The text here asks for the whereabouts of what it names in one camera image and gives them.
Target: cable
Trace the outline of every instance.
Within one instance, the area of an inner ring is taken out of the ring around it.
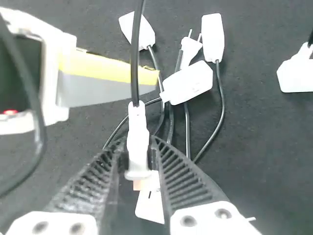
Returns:
[[[137,0],[137,6],[134,12],[134,23],[132,32],[131,46],[131,91],[132,102],[134,107],[139,106],[139,88],[138,88],[138,61],[139,61],[139,31],[141,15],[145,0]]]
[[[15,189],[18,185],[24,182],[37,168],[41,160],[43,159],[43,154],[45,152],[46,146],[46,132],[45,123],[41,110],[41,104],[38,99],[38,94],[33,84],[34,79],[25,64],[23,56],[19,51],[15,40],[8,30],[6,23],[0,14],[0,37],[2,38],[4,45],[7,48],[9,55],[12,58],[19,76],[22,80],[25,92],[28,97],[28,102],[32,110],[32,115],[34,119],[34,143],[35,143],[35,157],[32,158],[30,162],[23,165],[21,169],[16,171],[14,175],[11,175],[0,182],[0,197],[6,195],[11,190]]]
[[[151,58],[152,58],[152,61],[153,61],[153,65],[154,65],[155,69],[160,71],[160,67],[158,65],[157,58],[156,58],[156,55],[155,55],[152,47],[148,46],[148,50],[150,52],[150,55],[151,55]],[[158,75],[158,85],[160,87],[160,92],[163,92],[164,91],[164,88],[163,88],[163,78],[162,78],[161,72]],[[165,121],[165,104],[164,104],[164,102],[162,102],[161,103],[161,116],[160,116],[160,119],[158,121],[158,125],[156,127],[156,130],[153,132],[154,136],[156,136],[158,134],[158,132],[160,131],[161,127],[164,124],[164,121]]]
[[[309,39],[308,39],[308,47],[310,47],[312,44],[313,44],[313,30],[309,36]]]
[[[186,157],[191,159],[191,147],[190,147],[190,115],[187,102],[184,103],[185,111],[185,123],[186,123]]]
[[[147,103],[145,103],[145,106],[149,106],[150,104],[155,104],[159,101],[162,101],[162,99],[160,97],[155,98],[153,100],[148,101]],[[115,137],[116,133],[119,131],[119,129],[121,129],[121,127],[125,124],[125,122],[128,120],[128,115],[126,117],[124,117],[124,119],[119,123],[119,125],[116,127],[116,129],[113,131],[113,133],[110,135],[110,137],[108,138],[107,142],[104,144],[103,149],[105,149],[106,147],[108,147],[108,145],[110,144],[110,142],[113,140],[113,138]]]
[[[220,90],[220,96],[221,96],[221,102],[222,102],[222,112],[221,112],[221,117],[219,120],[219,123],[217,124],[213,134],[210,136],[208,141],[205,143],[205,145],[202,147],[202,149],[199,151],[199,153],[196,155],[196,157],[192,160],[193,162],[197,162],[202,153],[206,150],[206,148],[212,143],[212,141],[215,139],[217,133],[219,132],[224,117],[225,117],[225,97],[224,97],[224,92],[223,92],[223,86],[222,86],[222,81],[221,81],[221,75],[220,75],[220,62],[219,60],[216,60],[216,77],[217,77],[217,82],[219,85],[219,90]]]
[[[178,72],[180,69],[182,60],[182,50],[179,50],[176,66],[175,66],[175,72]],[[170,103],[168,103],[169,106],[169,116],[170,116],[170,123],[169,123],[169,130],[167,134],[166,142],[169,144],[172,144],[173,134],[174,134],[174,109]]]

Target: white plastic housing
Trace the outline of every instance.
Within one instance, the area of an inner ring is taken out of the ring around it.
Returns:
[[[205,60],[213,63],[222,61],[225,38],[220,13],[202,16],[201,34]]]
[[[201,60],[169,76],[163,86],[164,92],[160,93],[163,102],[178,105],[210,90],[213,71]]]
[[[304,43],[299,52],[286,60],[277,70],[279,86],[282,92],[313,92],[313,46]]]
[[[189,38],[184,37],[181,41],[181,50],[183,51],[180,69],[188,67],[192,59],[198,54],[199,50],[202,48],[202,43]]]
[[[128,105],[127,150],[129,155],[128,170],[125,171],[127,180],[135,181],[146,179],[152,172],[148,168],[148,147],[150,134],[147,129],[146,108],[144,102],[140,101],[138,107],[133,102]]]
[[[16,219],[6,235],[97,235],[96,220],[88,214],[30,212]]]
[[[67,120],[69,108],[56,105],[59,56],[76,48],[76,37],[19,10],[0,7],[0,13],[9,22],[11,33],[30,37],[36,35],[42,39],[40,99],[45,125]],[[24,133],[33,129],[33,118],[29,111],[12,118],[0,115],[0,135]]]
[[[132,33],[133,33],[133,22],[134,22],[134,12],[130,12],[124,16],[121,16],[119,19],[119,24],[121,30],[128,42],[132,43]],[[156,34],[153,31],[151,25],[142,15],[140,22],[140,31],[139,31],[139,50],[148,49],[148,46],[153,46],[156,43]]]
[[[215,202],[176,211],[171,235],[261,235],[229,202]]]

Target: plug prong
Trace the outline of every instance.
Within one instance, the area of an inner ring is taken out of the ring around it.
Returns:
[[[192,33],[192,28],[189,30],[188,38],[191,37],[191,33]]]
[[[201,33],[199,33],[199,37],[198,37],[198,42],[200,42],[200,40],[201,40],[201,37],[202,37],[202,34]]]

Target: white cable tag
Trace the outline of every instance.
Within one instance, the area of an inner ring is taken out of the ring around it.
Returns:
[[[160,94],[163,102],[178,105],[210,90],[213,71],[201,60],[169,76],[163,86],[164,92]]]
[[[135,209],[138,218],[164,224],[162,197],[158,171],[154,170],[150,177],[150,185],[141,190]]]

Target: white plug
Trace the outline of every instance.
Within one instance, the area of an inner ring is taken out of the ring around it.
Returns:
[[[172,105],[184,103],[212,88],[213,71],[204,60],[198,61],[163,81],[163,102]]]
[[[121,30],[128,42],[132,41],[133,33],[133,21],[134,21],[134,12],[130,12],[124,16],[121,16],[119,19],[119,24]],[[153,31],[151,25],[147,19],[141,15],[140,21],[140,30],[139,30],[139,50],[148,49],[148,46],[153,46],[156,43],[156,34]]]
[[[191,38],[192,29],[189,31],[188,37],[184,37],[181,41],[181,50],[183,51],[180,69],[188,67],[191,60],[198,54],[199,50],[202,48],[202,43],[200,42],[201,34],[199,34],[198,40]]]
[[[277,70],[282,92],[313,92],[313,46],[304,43],[298,53],[284,61]]]
[[[151,176],[148,168],[148,147],[150,134],[147,129],[146,108],[142,101],[134,107],[133,102],[128,105],[129,131],[127,136],[127,150],[129,154],[128,170],[125,171],[127,180],[142,180]]]
[[[221,62],[225,47],[222,16],[219,13],[202,16],[201,34],[205,60]]]

